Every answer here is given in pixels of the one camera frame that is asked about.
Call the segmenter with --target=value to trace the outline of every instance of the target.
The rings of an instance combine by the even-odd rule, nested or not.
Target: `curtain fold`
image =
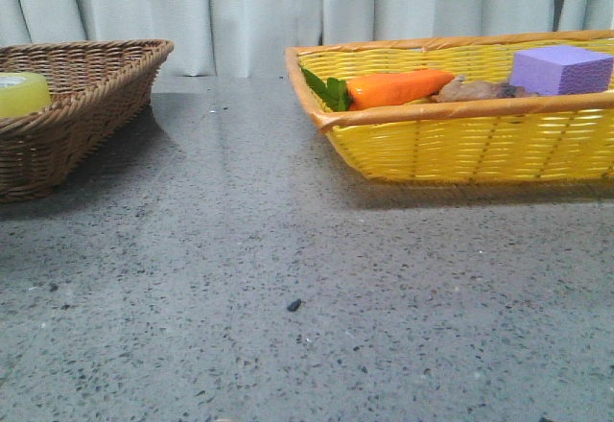
[[[614,0],[0,0],[0,46],[168,38],[174,75],[283,76],[292,45],[612,27]]]

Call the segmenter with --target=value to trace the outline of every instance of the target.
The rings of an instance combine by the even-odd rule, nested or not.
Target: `purple sponge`
[[[514,55],[509,83],[542,96],[599,93],[612,77],[614,57],[577,46],[532,48]]]

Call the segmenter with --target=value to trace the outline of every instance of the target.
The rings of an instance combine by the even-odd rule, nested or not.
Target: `black speck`
[[[300,304],[302,304],[302,300],[300,299],[291,302],[287,307],[288,312],[296,312],[298,310],[298,307],[300,307]]]

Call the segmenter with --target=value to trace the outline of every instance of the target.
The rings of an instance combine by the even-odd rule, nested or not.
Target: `yellow wicker basket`
[[[293,47],[286,65],[304,110],[367,178],[487,183],[614,174],[614,92],[423,103],[332,112],[300,66],[322,79],[435,67],[469,81],[508,79],[515,52],[571,44],[614,55],[614,31],[436,37]]]
[[[151,97],[167,40],[80,41],[0,48],[0,72],[46,77],[52,103],[0,118],[0,202],[44,197]]]

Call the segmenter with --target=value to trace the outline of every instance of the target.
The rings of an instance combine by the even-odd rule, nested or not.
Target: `gray countertop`
[[[286,79],[160,79],[0,204],[0,420],[614,420],[613,230],[611,183],[373,183]]]

